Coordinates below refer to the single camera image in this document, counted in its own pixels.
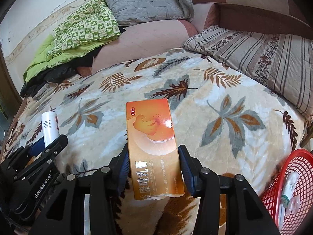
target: leaf pattern blanket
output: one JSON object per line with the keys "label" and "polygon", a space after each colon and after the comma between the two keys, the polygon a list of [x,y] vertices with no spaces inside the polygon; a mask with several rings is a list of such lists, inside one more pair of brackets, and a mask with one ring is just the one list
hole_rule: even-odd
{"label": "leaf pattern blanket", "polygon": [[[178,145],[217,174],[243,174],[258,194],[304,134],[305,119],[280,96],[211,57],[178,48],[45,85],[27,99],[4,157],[42,137],[41,114],[54,110],[60,133],[68,136],[57,157],[63,177],[91,174],[126,143],[126,102],[153,98],[168,99]],[[138,229],[146,235],[191,234],[198,203],[187,190],[179,198],[135,201],[130,178],[122,196],[112,198],[123,235]],[[222,196],[221,234],[225,217]]]}

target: blue gripper pad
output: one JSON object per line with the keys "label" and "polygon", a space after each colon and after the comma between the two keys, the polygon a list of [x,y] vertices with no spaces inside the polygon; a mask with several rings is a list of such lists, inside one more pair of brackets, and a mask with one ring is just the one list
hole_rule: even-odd
{"label": "blue gripper pad", "polygon": [[118,179],[118,185],[117,185],[117,192],[119,195],[121,195],[122,191],[124,191],[124,189],[125,189],[125,183],[127,180],[129,169],[130,169],[129,153],[127,151],[127,153],[124,157],[124,160],[123,160],[123,164],[122,164],[120,173],[119,173],[119,179]]}
{"label": "blue gripper pad", "polygon": [[188,192],[193,197],[200,197],[203,190],[202,180],[199,176],[199,170],[202,168],[198,159],[192,158],[185,145],[178,147],[178,155],[180,168],[184,177],[184,181]]}
{"label": "blue gripper pad", "polygon": [[43,137],[40,140],[37,140],[34,144],[31,145],[29,149],[29,154],[31,156],[37,156],[39,155],[44,149],[46,148],[44,144]]}

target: green quilt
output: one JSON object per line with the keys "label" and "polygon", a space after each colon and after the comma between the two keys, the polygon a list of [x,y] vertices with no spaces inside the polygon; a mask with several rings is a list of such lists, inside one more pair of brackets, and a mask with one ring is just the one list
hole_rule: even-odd
{"label": "green quilt", "polygon": [[53,30],[24,72],[27,83],[41,71],[85,56],[121,35],[105,0],[90,0]]}

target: red plastic basket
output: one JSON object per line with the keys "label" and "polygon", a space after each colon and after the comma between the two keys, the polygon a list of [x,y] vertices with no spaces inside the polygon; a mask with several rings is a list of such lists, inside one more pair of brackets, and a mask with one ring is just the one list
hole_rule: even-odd
{"label": "red plastic basket", "polygon": [[280,174],[272,185],[262,194],[263,204],[270,212],[278,227],[278,207],[281,199],[284,177],[297,171],[300,175],[294,196],[300,195],[300,209],[297,214],[285,217],[282,235],[292,235],[302,223],[313,202],[313,155],[304,149],[293,151],[287,158]]}

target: brown headboard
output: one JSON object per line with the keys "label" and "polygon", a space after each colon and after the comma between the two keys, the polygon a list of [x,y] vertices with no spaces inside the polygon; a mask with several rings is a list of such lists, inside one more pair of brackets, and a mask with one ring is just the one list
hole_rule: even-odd
{"label": "brown headboard", "polygon": [[200,32],[217,24],[231,30],[295,34],[313,39],[313,30],[292,0],[192,0],[192,24]]}

